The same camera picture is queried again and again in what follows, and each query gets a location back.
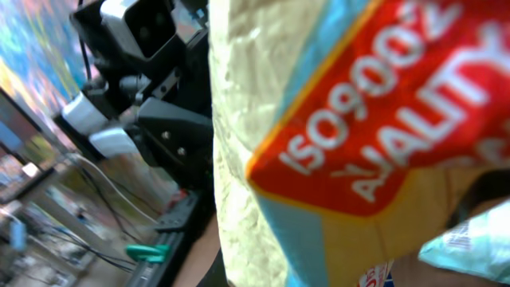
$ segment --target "red label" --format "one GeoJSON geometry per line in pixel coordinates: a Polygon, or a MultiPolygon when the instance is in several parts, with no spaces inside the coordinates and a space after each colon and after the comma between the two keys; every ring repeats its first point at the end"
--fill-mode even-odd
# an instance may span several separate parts
{"type": "Polygon", "coordinates": [[[256,151],[262,193],[365,217],[410,167],[508,154],[510,2],[369,7],[256,151]]]}

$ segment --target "yellow border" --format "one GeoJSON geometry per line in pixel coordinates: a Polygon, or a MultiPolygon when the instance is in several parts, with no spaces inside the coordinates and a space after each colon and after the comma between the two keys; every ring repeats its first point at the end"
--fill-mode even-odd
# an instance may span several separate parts
{"type": "Polygon", "coordinates": [[[361,218],[359,216],[344,214],[338,211],[329,210],[323,207],[314,206],[311,204],[307,204],[304,202],[298,202],[296,200],[281,196],[275,195],[273,193],[269,193],[261,189],[254,181],[249,180],[249,173],[253,169],[255,163],[260,159],[261,155],[264,151],[269,147],[269,145],[275,140],[278,133],[283,129],[283,127],[287,124],[287,122],[292,119],[297,109],[301,106],[304,100],[306,100],[308,94],[317,86],[317,83],[323,78],[324,74],[333,66],[333,63],[337,60],[338,56],[345,50],[348,44],[352,42],[352,39],[355,35],[358,34],[359,30],[364,26],[364,24],[368,21],[368,19],[372,16],[379,5],[383,2],[383,0],[373,0],[372,2],[367,4],[365,11],[359,18],[355,21],[352,27],[349,29],[347,34],[343,37],[343,39],[333,48],[332,52],[328,55],[328,57],[324,60],[324,62],[320,65],[320,67],[315,71],[312,75],[308,83],[303,87],[301,92],[298,94],[296,99],[292,102],[291,106],[287,109],[284,115],[280,118],[277,125],[271,130],[271,132],[265,137],[259,147],[254,151],[253,156],[249,160],[245,177],[248,179],[251,187],[259,194],[264,195],[267,198],[274,199],[278,202],[284,202],[292,206],[302,207],[305,210],[313,210],[315,212],[321,214],[329,214],[334,216],[344,215],[352,219],[362,219],[363,221],[369,220],[373,218],[373,216],[361,218]]]}

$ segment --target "screw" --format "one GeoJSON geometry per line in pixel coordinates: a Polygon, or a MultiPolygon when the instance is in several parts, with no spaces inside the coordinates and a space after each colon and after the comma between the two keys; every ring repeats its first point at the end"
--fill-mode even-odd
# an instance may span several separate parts
{"type": "Polygon", "coordinates": [[[180,147],[177,149],[177,154],[178,155],[182,155],[182,156],[185,156],[186,155],[186,150],[184,149],[184,147],[180,147]]]}
{"type": "Polygon", "coordinates": [[[161,137],[164,139],[164,140],[169,140],[171,138],[172,134],[170,134],[170,132],[163,132],[161,134],[161,137]]]}

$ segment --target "snack bag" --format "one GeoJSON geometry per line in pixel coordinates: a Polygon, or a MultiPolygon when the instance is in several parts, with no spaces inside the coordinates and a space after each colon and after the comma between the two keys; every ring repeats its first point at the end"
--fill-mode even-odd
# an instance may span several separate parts
{"type": "Polygon", "coordinates": [[[215,160],[236,179],[215,171],[217,201],[245,172],[288,284],[355,285],[465,219],[508,161],[510,2],[216,4],[215,160]]]}

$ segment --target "green clamp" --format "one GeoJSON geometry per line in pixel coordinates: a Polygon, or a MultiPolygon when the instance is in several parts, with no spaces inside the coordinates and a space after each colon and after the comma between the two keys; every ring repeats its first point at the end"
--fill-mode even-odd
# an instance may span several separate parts
{"type": "Polygon", "coordinates": [[[145,246],[145,245],[128,245],[126,246],[126,254],[134,261],[147,261],[149,263],[163,263],[167,259],[169,246],[145,246]]]}

